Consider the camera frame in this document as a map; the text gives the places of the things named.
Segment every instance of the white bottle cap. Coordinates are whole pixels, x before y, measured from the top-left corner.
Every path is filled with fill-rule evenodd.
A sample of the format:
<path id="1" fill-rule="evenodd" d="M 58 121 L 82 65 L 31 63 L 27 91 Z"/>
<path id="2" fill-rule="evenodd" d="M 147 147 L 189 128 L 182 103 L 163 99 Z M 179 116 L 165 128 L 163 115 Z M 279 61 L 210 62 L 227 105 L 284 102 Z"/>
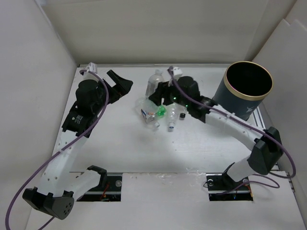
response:
<path id="1" fill-rule="evenodd" d="M 163 70 L 156 69 L 154 73 L 155 73 L 155 74 L 158 74 L 158 75 L 162 75 Z"/>
<path id="2" fill-rule="evenodd" d="M 175 123 L 173 123 L 173 122 L 168 123 L 168 131 L 169 132 L 173 132 L 174 127 L 175 127 Z"/>
<path id="3" fill-rule="evenodd" d="M 160 127 L 160 123 L 159 122 L 156 122 L 156 123 L 154 123 L 154 125 L 153 125 L 155 128 L 158 128 L 158 127 Z"/>

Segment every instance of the green plastic object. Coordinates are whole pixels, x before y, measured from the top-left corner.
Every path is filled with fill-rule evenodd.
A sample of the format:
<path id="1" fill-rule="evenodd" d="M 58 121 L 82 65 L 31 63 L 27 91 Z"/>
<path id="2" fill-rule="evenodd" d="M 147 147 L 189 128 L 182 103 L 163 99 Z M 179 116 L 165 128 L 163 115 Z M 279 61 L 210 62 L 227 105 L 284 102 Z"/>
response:
<path id="1" fill-rule="evenodd" d="M 166 108 L 163 105 L 159 106 L 159 110 L 157 112 L 158 117 L 159 118 L 164 117 L 165 113 L 166 113 Z"/>

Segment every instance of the can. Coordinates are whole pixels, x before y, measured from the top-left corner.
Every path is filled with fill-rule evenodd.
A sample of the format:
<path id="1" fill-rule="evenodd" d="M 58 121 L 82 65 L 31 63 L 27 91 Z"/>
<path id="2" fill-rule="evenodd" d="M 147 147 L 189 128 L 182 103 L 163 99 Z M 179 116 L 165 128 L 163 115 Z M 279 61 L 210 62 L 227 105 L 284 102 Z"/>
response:
<path id="1" fill-rule="evenodd" d="M 227 68 L 213 100 L 237 117 L 248 120 L 272 88 L 273 78 L 264 67 L 239 61 Z"/>

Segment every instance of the red wire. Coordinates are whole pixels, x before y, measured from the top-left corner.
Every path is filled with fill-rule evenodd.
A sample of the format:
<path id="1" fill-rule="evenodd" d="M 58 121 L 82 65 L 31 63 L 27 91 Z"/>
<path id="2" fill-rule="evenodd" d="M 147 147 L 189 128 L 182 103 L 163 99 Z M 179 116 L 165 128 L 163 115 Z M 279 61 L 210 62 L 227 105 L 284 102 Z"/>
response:
<path id="1" fill-rule="evenodd" d="M 104 189 L 104 193 L 102 193 L 102 195 L 101 195 L 101 197 L 100 197 L 100 200 L 102 200 L 102 198 L 105 197 L 106 190 L 109 188 L 109 186 L 110 186 L 110 183 L 107 183 L 107 184 L 106 184 L 106 188 Z"/>

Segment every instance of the gold rim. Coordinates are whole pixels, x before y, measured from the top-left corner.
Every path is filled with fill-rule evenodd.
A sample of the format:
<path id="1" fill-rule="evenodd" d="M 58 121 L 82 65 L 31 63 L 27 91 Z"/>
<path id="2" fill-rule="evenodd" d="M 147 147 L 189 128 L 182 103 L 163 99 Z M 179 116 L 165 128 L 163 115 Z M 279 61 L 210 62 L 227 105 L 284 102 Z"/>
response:
<path id="1" fill-rule="evenodd" d="M 230 67 L 232 67 L 234 64 L 237 64 L 237 63 L 250 63 L 250 64 L 259 66 L 259 67 L 261 67 L 262 69 L 264 69 L 264 70 L 268 73 L 268 75 L 270 76 L 271 81 L 272 81 L 272 86 L 271 86 L 270 90 L 269 90 L 266 94 L 264 94 L 264 95 L 260 95 L 260 96 L 250 96 L 250 95 L 243 94 L 243 93 L 237 91 L 235 88 L 233 88 L 233 87 L 230 85 L 230 83 L 229 83 L 229 81 L 228 81 L 228 79 L 227 79 L 227 71 L 229 70 Z M 261 65 L 258 65 L 257 63 L 254 63 L 254 62 L 251 62 L 251 61 L 238 61 L 238 62 L 235 62 L 235 63 L 231 64 L 231 65 L 228 66 L 228 68 L 226 69 L 225 74 L 224 74 L 224 76 L 223 76 L 223 79 L 224 79 L 224 84 L 225 84 L 225 86 L 227 87 L 227 89 L 228 89 L 233 95 L 235 95 L 235 96 L 237 96 L 237 97 L 239 97 L 239 98 L 241 98 L 241 99 L 248 100 L 248 101 L 259 101 L 259 100 L 264 99 L 264 98 L 271 92 L 271 90 L 272 90 L 272 88 L 273 88 L 273 85 L 274 85 L 273 78 L 272 78 L 271 74 L 270 74 L 264 67 L 262 67 Z"/>

